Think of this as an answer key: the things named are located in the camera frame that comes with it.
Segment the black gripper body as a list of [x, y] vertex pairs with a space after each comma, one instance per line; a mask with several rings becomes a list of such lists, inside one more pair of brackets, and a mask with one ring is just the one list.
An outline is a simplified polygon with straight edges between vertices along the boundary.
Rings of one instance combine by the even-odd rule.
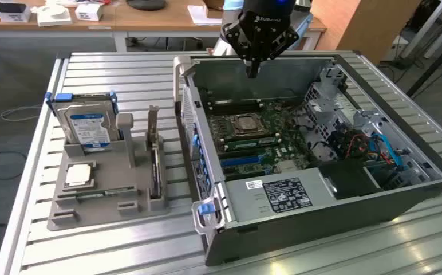
[[276, 58], [293, 44], [291, 13], [293, 1], [244, 1], [238, 18], [246, 39], [241, 56], [248, 61]]

